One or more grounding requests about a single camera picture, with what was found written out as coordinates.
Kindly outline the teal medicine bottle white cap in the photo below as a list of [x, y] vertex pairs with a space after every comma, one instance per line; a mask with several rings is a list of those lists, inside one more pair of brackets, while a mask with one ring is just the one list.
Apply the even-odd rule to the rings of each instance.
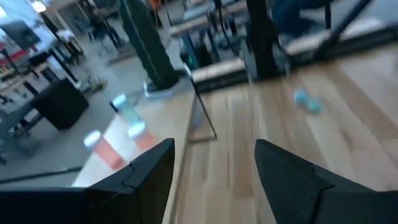
[[134, 105], [125, 94], [115, 96], [109, 104], [129, 124], [137, 123], [141, 120], [134, 109]]
[[322, 111], [322, 104], [317, 99], [312, 98], [307, 91], [302, 88], [294, 91], [294, 103], [313, 114], [319, 114]]

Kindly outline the black computer monitor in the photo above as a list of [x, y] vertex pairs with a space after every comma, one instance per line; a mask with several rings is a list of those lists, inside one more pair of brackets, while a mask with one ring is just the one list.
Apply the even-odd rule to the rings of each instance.
[[22, 50], [28, 50], [40, 42], [40, 38], [23, 20], [16, 20], [6, 24], [1, 24], [0, 28]]

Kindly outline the person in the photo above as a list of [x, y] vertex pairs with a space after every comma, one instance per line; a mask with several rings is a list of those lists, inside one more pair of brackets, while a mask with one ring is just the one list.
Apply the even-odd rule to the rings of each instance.
[[280, 34], [300, 37], [307, 34], [317, 23], [300, 12], [319, 9], [330, 5], [334, 0], [274, 0], [271, 4], [272, 21]]

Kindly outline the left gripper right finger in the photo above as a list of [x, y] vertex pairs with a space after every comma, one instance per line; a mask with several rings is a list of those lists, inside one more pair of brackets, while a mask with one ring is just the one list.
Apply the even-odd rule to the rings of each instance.
[[254, 158], [262, 188], [277, 224], [342, 224], [341, 212], [323, 193], [337, 175], [265, 139], [257, 139]]

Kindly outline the grey metal cart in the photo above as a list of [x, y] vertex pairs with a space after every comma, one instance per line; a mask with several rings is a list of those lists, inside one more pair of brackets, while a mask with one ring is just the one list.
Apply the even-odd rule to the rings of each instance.
[[201, 44], [204, 36], [207, 36], [215, 57], [218, 57], [218, 49], [230, 49], [238, 56], [241, 37], [234, 18], [247, 13], [245, 0], [213, 0], [187, 9], [179, 21], [172, 23], [170, 35], [182, 39], [189, 64], [198, 68], [200, 63], [190, 34], [198, 32]]

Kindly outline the black aluminium table frame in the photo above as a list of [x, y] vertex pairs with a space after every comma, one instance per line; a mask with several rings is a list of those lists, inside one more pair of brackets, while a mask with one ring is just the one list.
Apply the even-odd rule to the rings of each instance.
[[[341, 34], [328, 31], [301, 37], [288, 44], [280, 59], [284, 66], [266, 76], [273, 79], [290, 69], [331, 60], [342, 55], [355, 54], [380, 45], [398, 42], [398, 23], [386, 24], [377, 18], [364, 18], [352, 22]], [[246, 43], [241, 44], [240, 56], [231, 60], [195, 70], [193, 80], [200, 93], [260, 79], [254, 54]]]

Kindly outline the pink medicine bottle white cap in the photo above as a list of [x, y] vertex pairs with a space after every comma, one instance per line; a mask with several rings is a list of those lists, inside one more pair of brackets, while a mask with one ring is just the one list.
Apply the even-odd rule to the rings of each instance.
[[112, 169], [118, 169], [124, 164], [124, 159], [110, 145], [99, 130], [91, 131], [84, 138], [83, 144]]
[[134, 140], [137, 147], [142, 150], [148, 150], [157, 144], [157, 140], [150, 132], [144, 121], [137, 121], [127, 129], [127, 135]]

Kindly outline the green cactus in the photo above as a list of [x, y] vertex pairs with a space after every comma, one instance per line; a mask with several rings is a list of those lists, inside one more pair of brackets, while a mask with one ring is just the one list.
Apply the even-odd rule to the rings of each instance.
[[119, 0], [119, 15], [129, 43], [134, 47], [152, 86], [156, 90], [174, 86], [180, 76], [170, 62], [146, 5], [141, 0]]

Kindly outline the black cube stool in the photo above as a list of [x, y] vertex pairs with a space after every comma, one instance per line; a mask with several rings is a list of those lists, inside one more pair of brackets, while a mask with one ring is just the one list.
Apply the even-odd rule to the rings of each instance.
[[33, 99], [32, 106], [58, 130], [66, 130], [80, 119], [89, 102], [64, 78], [41, 91]]

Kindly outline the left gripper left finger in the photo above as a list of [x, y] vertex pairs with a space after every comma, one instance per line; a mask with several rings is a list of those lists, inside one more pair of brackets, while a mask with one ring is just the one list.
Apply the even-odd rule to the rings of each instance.
[[174, 175], [175, 140], [164, 139], [88, 188], [89, 224], [161, 224]]

